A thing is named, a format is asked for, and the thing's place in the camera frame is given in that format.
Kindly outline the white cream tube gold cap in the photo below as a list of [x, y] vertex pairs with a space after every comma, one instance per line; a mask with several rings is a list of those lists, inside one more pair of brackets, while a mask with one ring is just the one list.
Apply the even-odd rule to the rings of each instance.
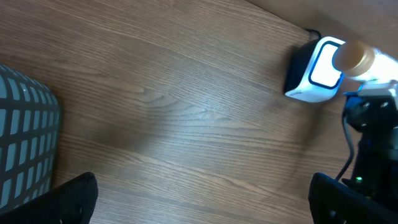
[[332, 64], [346, 78], [358, 82], [397, 80], [397, 59], [358, 40], [339, 46]]

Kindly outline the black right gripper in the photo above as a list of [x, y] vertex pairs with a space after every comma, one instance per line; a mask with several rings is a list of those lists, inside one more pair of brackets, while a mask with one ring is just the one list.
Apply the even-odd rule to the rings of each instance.
[[343, 119], [361, 133], [390, 131], [397, 127], [397, 81], [363, 83], [344, 93]]

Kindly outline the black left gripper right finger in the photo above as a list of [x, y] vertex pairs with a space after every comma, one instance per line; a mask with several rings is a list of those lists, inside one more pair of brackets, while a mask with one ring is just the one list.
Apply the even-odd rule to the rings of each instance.
[[314, 224], [397, 223], [397, 212], [317, 172], [308, 194]]

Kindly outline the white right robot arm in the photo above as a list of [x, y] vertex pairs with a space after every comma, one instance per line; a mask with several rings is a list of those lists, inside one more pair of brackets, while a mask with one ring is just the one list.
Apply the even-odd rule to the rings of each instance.
[[384, 207], [397, 211], [397, 81], [363, 83], [347, 92], [343, 129], [353, 158], [348, 126], [361, 133], [350, 179], [343, 183]]

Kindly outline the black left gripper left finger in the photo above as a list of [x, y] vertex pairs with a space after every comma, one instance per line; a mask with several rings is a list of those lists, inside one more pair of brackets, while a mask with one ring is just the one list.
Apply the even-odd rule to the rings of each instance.
[[92, 172], [85, 172], [59, 187], [1, 215], [1, 224], [89, 223], [98, 198]]

